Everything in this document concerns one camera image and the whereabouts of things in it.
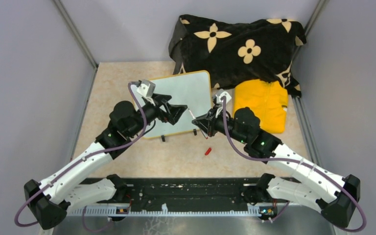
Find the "whiteboard with yellow rim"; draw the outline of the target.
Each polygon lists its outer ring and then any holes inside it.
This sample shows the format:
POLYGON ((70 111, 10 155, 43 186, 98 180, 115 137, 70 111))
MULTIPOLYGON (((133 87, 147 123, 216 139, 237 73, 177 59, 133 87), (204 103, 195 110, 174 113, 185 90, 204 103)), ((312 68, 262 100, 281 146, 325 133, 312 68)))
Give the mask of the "whiteboard with yellow rim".
POLYGON ((213 106, 210 75, 207 71, 195 71, 176 74, 168 77, 151 79, 156 87, 154 92, 172 96, 169 101, 172 105, 187 105, 181 118, 175 125, 156 120, 152 131, 144 135, 146 139, 160 138, 161 136, 176 135, 193 132, 198 128, 191 123, 192 115, 198 117, 206 114, 213 106))

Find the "red marker cap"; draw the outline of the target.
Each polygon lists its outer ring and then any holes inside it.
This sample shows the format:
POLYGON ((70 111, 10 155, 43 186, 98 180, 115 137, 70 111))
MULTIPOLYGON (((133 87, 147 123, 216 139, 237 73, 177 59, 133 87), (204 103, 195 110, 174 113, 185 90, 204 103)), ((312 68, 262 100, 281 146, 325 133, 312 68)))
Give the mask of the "red marker cap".
POLYGON ((209 147, 209 148, 207 149, 207 151, 205 152, 205 156, 209 155, 211 151, 212 151, 212 148, 209 147))

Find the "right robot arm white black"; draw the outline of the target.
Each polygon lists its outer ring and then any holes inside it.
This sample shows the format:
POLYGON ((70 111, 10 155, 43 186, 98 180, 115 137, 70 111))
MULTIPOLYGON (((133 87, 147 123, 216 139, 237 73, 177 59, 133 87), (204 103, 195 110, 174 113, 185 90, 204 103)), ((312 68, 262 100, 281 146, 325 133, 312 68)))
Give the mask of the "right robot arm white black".
POLYGON ((279 168, 295 179, 292 182, 271 174, 261 176, 256 188, 260 201, 268 202, 273 198, 298 203, 317 211, 334 226, 349 230, 360 200, 358 177, 335 174, 302 157, 279 138, 262 130, 260 119, 248 107, 228 117, 223 115, 221 106, 216 106, 194 118, 192 124, 209 137, 222 133, 228 135, 229 143, 243 143, 242 156, 279 168))

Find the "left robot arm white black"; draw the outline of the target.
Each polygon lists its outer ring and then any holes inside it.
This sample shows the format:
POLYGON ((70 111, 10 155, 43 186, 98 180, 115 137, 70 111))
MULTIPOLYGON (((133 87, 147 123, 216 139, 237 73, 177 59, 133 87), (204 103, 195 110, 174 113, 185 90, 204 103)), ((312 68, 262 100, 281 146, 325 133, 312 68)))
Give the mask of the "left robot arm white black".
POLYGON ((116 174, 92 184, 83 181, 124 153, 150 122, 175 125, 188 108, 170 104, 170 95, 153 94, 152 98, 152 102, 144 99, 145 105, 138 110, 130 101, 117 103, 107 128, 80 156, 51 176, 24 185, 27 206, 42 229, 52 229, 68 213, 94 203, 129 202, 127 184, 116 174))

